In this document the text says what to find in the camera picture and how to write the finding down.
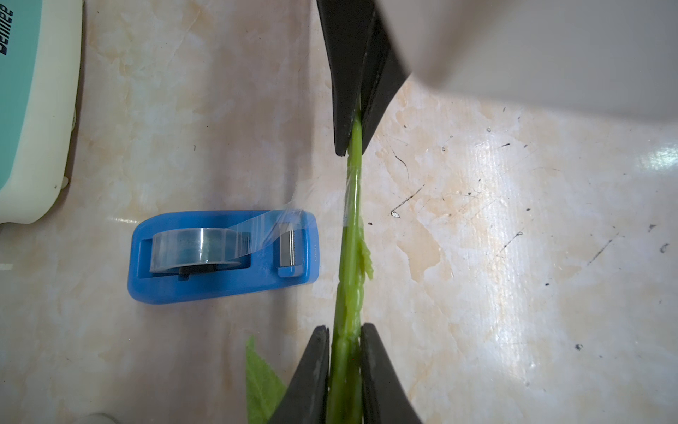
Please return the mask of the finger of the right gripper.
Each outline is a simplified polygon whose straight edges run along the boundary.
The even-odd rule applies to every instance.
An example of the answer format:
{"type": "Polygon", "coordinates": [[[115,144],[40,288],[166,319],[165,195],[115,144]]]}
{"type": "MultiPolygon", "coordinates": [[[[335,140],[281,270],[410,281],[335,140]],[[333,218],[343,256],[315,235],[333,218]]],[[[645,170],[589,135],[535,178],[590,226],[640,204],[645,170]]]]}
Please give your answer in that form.
{"type": "Polygon", "coordinates": [[[331,77],[335,153],[343,157],[361,98],[375,6],[350,0],[319,0],[317,5],[331,77]]]}
{"type": "Polygon", "coordinates": [[[367,151],[386,109],[408,76],[391,45],[379,12],[374,10],[360,88],[363,152],[367,151]]]}

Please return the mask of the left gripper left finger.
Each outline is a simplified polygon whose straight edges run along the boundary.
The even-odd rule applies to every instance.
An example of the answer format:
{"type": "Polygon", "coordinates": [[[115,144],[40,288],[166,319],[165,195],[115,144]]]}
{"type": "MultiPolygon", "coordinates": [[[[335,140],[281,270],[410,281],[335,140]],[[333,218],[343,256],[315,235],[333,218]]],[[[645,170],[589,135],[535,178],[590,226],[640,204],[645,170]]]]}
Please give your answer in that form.
{"type": "Polygon", "coordinates": [[[330,344],[328,327],[316,327],[270,424],[326,422],[330,344]]]}

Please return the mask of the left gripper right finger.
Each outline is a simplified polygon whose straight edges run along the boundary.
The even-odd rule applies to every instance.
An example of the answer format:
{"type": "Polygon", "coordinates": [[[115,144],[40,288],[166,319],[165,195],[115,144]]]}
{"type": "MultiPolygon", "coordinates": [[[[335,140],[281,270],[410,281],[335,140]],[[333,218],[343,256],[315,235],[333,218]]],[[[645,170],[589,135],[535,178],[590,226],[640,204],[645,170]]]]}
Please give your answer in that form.
{"type": "Polygon", "coordinates": [[[421,424],[372,323],[361,328],[360,350],[364,422],[421,424]]]}

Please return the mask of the pink flower bouquet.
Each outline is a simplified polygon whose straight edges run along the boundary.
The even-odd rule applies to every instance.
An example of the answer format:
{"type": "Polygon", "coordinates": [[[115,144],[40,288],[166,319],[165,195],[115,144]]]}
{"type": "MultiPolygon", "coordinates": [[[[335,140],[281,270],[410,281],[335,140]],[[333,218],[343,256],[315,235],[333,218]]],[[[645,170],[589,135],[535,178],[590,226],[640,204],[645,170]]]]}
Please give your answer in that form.
{"type": "MultiPolygon", "coordinates": [[[[359,335],[364,284],[374,276],[374,269],[360,215],[362,135],[361,116],[357,113],[348,148],[339,283],[329,356],[328,418],[331,423],[363,420],[359,335]]],[[[287,387],[256,352],[253,339],[246,345],[245,358],[247,419],[250,423],[266,423],[280,405],[287,387]]]]}

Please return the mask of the blue tape dispenser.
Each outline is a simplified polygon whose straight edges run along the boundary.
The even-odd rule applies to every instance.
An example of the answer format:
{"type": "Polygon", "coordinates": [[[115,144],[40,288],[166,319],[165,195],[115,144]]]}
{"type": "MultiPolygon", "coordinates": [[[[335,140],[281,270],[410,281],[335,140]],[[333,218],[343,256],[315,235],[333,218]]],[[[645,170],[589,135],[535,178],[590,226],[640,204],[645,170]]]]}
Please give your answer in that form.
{"type": "Polygon", "coordinates": [[[152,305],[257,293],[315,282],[320,261],[304,210],[168,213],[135,229],[127,289],[152,305]]]}

